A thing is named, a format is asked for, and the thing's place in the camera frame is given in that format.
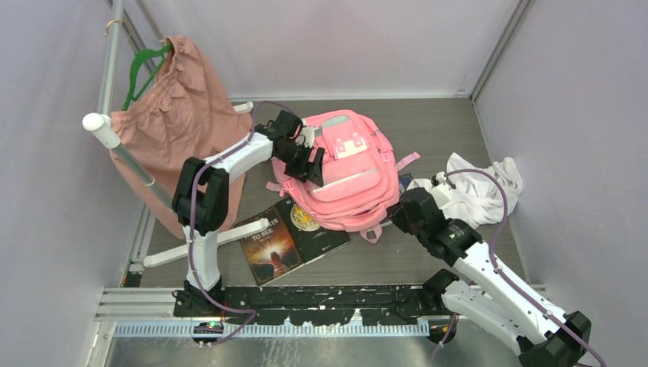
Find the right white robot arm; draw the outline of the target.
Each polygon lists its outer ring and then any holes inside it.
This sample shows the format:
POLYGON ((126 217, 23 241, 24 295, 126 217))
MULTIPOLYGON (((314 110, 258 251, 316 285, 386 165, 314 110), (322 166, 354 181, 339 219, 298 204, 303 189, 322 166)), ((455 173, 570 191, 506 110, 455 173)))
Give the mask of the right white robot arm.
POLYGON ((523 366, 575 366, 586 353, 591 321, 508 274, 488 243, 466 222, 445 218, 425 189, 404 192, 387 215, 449 266, 423 285, 429 311, 467 317, 509 347, 523 366))

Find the pink student backpack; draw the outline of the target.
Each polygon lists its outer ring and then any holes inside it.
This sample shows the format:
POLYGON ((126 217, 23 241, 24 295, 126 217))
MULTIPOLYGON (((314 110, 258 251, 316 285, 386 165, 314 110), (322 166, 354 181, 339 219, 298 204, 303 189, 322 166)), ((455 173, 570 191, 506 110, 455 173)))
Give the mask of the pink student backpack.
POLYGON ((285 163, 274 158, 275 180, 266 188, 290 196, 325 229, 358 232, 366 241, 377 242, 387 209, 400 196, 399 172, 420 155, 396 159, 374 121, 352 110, 306 117, 303 125, 314 130, 307 142, 323 150, 322 185, 289 177, 285 163))

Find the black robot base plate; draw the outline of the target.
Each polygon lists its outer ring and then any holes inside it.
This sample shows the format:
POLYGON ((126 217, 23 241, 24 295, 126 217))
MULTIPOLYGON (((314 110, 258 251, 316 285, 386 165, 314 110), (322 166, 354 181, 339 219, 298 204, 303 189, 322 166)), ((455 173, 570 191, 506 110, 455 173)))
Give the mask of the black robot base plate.
POLYGON ((224 287, 210 303, 189 285, 172 293, 175 317, 214 318, 241 325, 343 326, 359 316, 364 326, 409 325, 422 317, 446 316, 436 296, 416 285, 224 287))

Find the Moon and Sixpence book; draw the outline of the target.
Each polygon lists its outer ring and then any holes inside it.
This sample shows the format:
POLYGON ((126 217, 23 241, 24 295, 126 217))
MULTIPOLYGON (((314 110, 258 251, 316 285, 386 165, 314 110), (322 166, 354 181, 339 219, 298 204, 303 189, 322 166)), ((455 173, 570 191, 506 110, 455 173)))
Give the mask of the Moon and Sixpence book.
POLYGON ((305 264, 318 260, 351 241, 347 232, 326 229, 318 224, 290 198, 278 201, 276 208, 305 264))

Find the Three Days To See book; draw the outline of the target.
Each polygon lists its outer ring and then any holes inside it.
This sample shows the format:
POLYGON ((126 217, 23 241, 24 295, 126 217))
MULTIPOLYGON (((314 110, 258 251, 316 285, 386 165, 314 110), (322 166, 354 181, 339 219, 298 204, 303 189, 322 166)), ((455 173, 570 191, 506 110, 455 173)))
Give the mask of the Three Days To See book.
POLYGON ((268 284, 304 264, 302 255, 277 206, 241 221, 236 227, 266 219, 269 226, 240 240, 257 286, 268 284))

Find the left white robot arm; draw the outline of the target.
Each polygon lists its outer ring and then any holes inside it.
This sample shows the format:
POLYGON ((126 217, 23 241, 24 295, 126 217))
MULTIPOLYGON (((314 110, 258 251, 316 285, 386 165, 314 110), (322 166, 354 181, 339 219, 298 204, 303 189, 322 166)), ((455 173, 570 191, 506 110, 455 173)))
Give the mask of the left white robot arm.
POLYGON ((314 146, 321 134, 321 128, 308 127, 291 111, 282 110, 275 120, 252 127, 223 152, 184 161, 172 210, 188 245, 185 292, 202 314, 212 316, 223 304, 216 239, 229 214, 231 184, 257 164, 276 158, 284 162, 288 177, 321 187, 324 150, 314 146))

